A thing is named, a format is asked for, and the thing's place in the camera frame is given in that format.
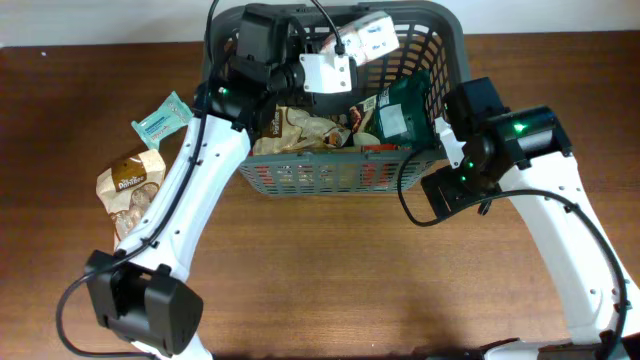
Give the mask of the white Kleenex tissue multipack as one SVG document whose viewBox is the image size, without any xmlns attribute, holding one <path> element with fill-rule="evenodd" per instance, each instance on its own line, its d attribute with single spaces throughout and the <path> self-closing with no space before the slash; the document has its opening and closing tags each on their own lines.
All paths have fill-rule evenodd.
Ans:
<svg viewBox="0 0 640 360">
<path fill-rule="evenodd" d="M 357 66 L 383 57 L 399 48 L 399 39 L 392 17 L 377 11 L 338 28 L 345 54 Z"/>
</svg>

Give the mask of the orange San Remo spaghetti pack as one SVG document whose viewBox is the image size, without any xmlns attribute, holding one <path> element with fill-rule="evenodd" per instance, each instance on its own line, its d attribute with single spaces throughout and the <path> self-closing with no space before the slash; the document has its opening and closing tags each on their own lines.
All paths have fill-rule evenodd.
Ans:
<svg viewBox="0 0 640 360">
<path fill-rule="evenodd" d="M 344 193 L 385 193 L 416 183 L 427 166 L 413 160 L 402 175 L 410 154 L 393 145 L 372 145 L 334 151 L 300 150 L 274 155 L 251 155 L 239 171 L 258 192 L 269 196 L 306 196 Z"/>
</svg>

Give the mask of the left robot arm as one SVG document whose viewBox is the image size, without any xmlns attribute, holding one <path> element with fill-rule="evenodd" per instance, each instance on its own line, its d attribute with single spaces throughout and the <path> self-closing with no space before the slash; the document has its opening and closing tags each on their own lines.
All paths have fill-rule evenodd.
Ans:
<svg viewBox="0 0 640 360">
<path fill-rule="evenodd" d="M 114 251 L 89 256 L 79 280 L 98 323 L 129 342 L 135 358 L 209 357 L 197 334 L 203 301 L 187 280 L 221 193 L 281 97 L 352 87 L 356 63 L 339 30 L 332 51 L 315 53 L 296 17 L 247 8 L 236 49 L 226 52 L 214 28 L 206 23 L 198 110 L 164 184 Z"/>
</svg>

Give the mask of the grey plastic shopping basket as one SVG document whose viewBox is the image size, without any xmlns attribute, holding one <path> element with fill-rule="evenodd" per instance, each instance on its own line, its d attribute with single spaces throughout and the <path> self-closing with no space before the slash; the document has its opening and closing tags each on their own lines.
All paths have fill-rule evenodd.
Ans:
<svg viewBox="0 0 640 360">
<path fill-rule="evenodd" d="M 459 21 L 427 1 L 210 10 L 195 106 L 270 196 L 391 192 L 443 156 L 444 97 L 469 78 Z"/>
</svg>

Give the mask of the white brown snack pouch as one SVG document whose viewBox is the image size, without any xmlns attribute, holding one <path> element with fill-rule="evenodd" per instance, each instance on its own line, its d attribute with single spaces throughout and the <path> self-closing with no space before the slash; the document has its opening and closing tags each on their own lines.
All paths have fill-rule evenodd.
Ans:
<svg viewBox="0 0 640 360">
<path fill-rule="evenodd" d="M 306 149 L 343 147 L 351 130 L 331 119 L 315 117 L 308 112 L 276 106 L 273 119 L 261 131 L 254 143 L 254 155 L 272 155 Z"/>
</svg>

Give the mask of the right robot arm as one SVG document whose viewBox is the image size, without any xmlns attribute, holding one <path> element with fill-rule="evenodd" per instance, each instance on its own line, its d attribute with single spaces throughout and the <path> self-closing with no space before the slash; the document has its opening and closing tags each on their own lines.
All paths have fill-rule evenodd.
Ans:
<svg viewBox="0 0 640 360">
<path fill-rule="evenodd" d="M 569 332 L 566 340 L 496 342 L 477 358 L 638 358 L 639 287 L 594 212 L 555 113 L 510 110 L 487 78 L 452 89 L 444 109 L 436 131 L 449 164 L 421 182 L 435 220 L 509 200 L 552 278 Z"/>
</svg>

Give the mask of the teal wet wipes pack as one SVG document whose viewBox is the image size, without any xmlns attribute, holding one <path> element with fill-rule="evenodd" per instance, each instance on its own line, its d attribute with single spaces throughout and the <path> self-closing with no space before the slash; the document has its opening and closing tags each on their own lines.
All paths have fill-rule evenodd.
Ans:
<svg viewBox="0 0 640 360">
<path fill-rule="evenodd" d="M 158 150 L 164 138 L 187 126 L 192 117 L 189 106 L 173 91 L 156 111 L 131 126 L 149 149 Z"/>
</svg>

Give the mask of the brown Pantree snack pouch left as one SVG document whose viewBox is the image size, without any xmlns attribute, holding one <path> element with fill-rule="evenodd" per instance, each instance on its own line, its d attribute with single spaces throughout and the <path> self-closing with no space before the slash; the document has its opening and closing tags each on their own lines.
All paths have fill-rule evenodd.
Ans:
<svg viewBox="0 0 640 360">
<path fill-rule="evenodd" d="M 156 197 L 166 165 L 156 149 L 115 161 L 97 178 L 96 195 L 114 229 L 114 247 L 141 222 Z"/>
</svg>

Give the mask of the dark green food bag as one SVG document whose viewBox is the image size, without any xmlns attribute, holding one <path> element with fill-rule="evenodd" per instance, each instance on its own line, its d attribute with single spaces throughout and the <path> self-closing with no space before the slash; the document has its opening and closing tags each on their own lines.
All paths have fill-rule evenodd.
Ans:
<svg viewBox="0 0 640 360">
<path fill-rule="evenodd" d="M 426 109 L 430 73 L 420 70 L 349 109 L 355 146 L 434 146 L 434 130 Z"/>
</svg>

